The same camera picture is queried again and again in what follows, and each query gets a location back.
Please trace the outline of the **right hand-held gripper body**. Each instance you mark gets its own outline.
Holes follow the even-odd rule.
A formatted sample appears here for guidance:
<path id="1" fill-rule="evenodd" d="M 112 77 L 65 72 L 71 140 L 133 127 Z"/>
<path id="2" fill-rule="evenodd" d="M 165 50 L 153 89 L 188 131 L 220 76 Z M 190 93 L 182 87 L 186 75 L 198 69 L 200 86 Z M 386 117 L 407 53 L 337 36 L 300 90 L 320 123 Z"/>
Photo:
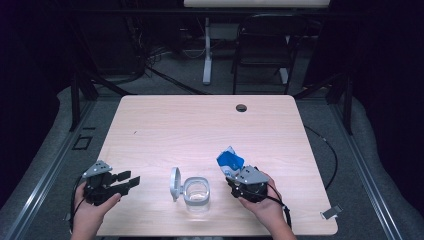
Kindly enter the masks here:
<path id="1" fill-rule="evenodd" d="M 267 185 L 269 178 L 251 165 L 244 166 L 236 180 L 231 194 L 235 198 L 242 197 L 249 202 L 261 202 L 268 196 Z"/>

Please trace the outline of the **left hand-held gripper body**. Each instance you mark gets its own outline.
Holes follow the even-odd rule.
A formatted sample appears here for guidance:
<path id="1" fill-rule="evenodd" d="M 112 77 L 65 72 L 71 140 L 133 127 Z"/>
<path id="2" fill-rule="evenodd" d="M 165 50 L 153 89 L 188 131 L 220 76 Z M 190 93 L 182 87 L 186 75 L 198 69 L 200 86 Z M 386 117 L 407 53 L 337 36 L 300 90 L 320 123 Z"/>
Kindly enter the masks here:
<path id="1" fill-rule="evenodd" d="M 108 188 L 117 180 L 111 170 L 110 165 L 98 160 L 82 174 L 86 180 L 83 196 L 89 203 L 98 206 L 110 198 Z"/>

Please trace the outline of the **blue and white milk carton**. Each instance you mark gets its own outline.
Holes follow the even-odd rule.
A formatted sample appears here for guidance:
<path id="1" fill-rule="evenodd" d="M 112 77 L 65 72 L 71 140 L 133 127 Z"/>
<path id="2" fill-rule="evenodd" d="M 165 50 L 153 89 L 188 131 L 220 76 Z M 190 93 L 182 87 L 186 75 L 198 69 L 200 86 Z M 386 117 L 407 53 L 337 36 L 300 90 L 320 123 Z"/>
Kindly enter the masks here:
<path id="1" fill-rule="evenodd" d="M 244 166 L 244 159 L 229 146 L 217 157 L 217 163 L 227 178 L 236 180 Z"/>

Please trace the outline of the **clear cup with white lid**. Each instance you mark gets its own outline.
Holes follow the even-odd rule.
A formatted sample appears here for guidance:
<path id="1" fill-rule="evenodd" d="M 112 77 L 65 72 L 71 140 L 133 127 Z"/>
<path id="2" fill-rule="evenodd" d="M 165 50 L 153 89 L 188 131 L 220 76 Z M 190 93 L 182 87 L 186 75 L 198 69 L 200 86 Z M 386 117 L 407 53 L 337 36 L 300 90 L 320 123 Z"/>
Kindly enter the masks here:
<path id="1" fill-rule="evenodd" d="M 183 198 L 191 213 L 203 213 L 210 206 L 210 185 L 204 177 L 189 177 L 182 181 L 178 167 L 173 167 L 170 175 L 170 194 L 174 202 Z"/>

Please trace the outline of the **person's left hand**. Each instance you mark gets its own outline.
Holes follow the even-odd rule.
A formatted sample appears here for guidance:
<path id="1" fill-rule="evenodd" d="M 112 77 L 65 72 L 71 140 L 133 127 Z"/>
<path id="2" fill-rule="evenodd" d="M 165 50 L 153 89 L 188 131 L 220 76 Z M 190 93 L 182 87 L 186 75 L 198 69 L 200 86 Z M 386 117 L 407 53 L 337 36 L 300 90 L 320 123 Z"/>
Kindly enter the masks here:
<path id="1" fill-rule="evenodd" d="M 99 206 L 91 205 L 86 202 L 83 196 L 85 185 L 85 182 L 80 184 L 75 192 L 74 204 L 77 211 L 73 218 L 72 232 L 74 230 L 98 232 L 106 213 L 110 211 L 121 199 L 121 195 L 116 193 Z"/>

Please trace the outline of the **person's right hand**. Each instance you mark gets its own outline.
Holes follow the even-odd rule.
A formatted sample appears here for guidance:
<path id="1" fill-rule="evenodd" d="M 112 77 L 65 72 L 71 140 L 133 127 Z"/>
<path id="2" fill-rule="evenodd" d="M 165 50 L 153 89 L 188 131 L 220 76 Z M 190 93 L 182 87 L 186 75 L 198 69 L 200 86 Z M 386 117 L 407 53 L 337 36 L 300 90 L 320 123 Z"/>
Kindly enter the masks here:
<path id="1" fill-rule="evenodd" d="M 286 223 L 283 217 L 283 207 L 271 200 L 271 198 L 278 199 L 280 197 L 279 192 L 276 189 L 274 180 L 267 175 L 269 178 L 268 181 L 268 198 L 257 202 L 252 203 L 242 197 L 239 197 L 238 200 L 240 203 L 249 211 L 251 211 L 261 224 L 271 233 L 275 232 L 291 232 L 290 227 Z"/>

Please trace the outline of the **grey metal clip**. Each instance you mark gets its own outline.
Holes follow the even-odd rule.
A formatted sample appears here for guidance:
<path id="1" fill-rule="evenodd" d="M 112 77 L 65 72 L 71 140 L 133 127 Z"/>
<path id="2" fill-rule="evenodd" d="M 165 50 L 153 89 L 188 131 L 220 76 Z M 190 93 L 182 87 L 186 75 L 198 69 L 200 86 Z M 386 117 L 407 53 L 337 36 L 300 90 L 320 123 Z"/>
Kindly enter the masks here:
<path id="1" fill-rule="evenodd" d="M 330 219 L 330 218 L 336 218 L 338 216 L 339 213 L 341 213 L 343 211 L 343 209 L 339 206 L 339 205 L 335 205 L 333 207 L 331 207 L 330 209 L 321 212 L 321 216 L 323 219 Z"/>

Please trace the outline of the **black metal stand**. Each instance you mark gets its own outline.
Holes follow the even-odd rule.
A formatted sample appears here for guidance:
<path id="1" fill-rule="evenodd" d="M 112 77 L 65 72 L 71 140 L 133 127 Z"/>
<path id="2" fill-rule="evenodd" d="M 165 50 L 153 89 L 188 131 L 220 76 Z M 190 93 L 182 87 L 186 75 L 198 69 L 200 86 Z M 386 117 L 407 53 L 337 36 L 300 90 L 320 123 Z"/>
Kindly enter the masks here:
<path id="1" fill-rule="evenodd" d="M 337 104 L 343 99 L 342 124 L 349 135 L 352 135 L 351 117 L 353 103 L 353 81 L 348 73 L 337 73 L 325 80 L 312 85 L 310 88 L 294 95 L 296 100 L 318 91 L 324 86 L 330 85 L 330 90 L 325 99 L 328 104 Z"/>
<path id="2" fill-rule="evenodd" d="M 99 97 L 99 93 L 94 87 L 94 83 L 99 83 L 108 88 L 112 92 L 120 96 L 130 95 L 130 92 L 116 86 L 115 84 L 107 81 L 98 74 L 89 70 L 77 71 L 71 78 L 71 108 L 72 108 L 72 124 L 70 132 L 74 131 L 80 123 L 80 96 L 82 93 L 88 101 L 95 101 Z"/>

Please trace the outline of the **black folding chair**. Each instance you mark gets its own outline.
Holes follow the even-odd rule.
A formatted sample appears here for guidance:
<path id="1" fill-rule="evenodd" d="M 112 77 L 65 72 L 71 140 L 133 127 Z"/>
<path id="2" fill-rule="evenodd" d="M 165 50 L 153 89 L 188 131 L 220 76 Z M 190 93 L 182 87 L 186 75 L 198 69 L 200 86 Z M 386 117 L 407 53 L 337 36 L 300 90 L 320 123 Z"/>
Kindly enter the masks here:
<path id="1" fill-rule="evenodd" d="M 238 68 L 275 68 L 287 71 L 284 93 L 288 93 L 301 40 L 306 36 L 308 21 L 299 15 L 254 14 L 238 26 L 232 63 L 232 93 L 237 90 Z"/>

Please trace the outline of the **aluminium floor rail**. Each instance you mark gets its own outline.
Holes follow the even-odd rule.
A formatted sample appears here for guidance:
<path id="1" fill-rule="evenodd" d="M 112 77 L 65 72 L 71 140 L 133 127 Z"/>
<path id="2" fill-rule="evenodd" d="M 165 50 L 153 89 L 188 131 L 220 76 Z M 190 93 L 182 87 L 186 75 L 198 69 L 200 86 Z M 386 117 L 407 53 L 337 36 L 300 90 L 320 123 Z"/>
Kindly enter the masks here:
<path id="1" fill-rule="evenodd" d="M 339 131 L 347 142 L 353 155 L 353 162 L 357 173 L 361 179 L 373 210 L 380 222 L 380 225 L 386 235 L 387 240 L 403 240 L 403 237 L 393 219 L 393 216 L 384 200 L 371 172 L 365 161 L 365 158 L 357 145 L 354 135 L 348 133 L 342 121 L 342 112 L 337 105 L 330 104 L 329 109 L 335 118 Z"/>
<path id="2" fill-rule="evenodd" d="M 103 137 L 98 104 L 82 107 L 81 122 L 71 131 L 68 110 L 61 108 L 53 129 L 28 172 L 0 211 L 0 240 L 68 240 L 67 215 L 75 181 L 95 162 Z"/>

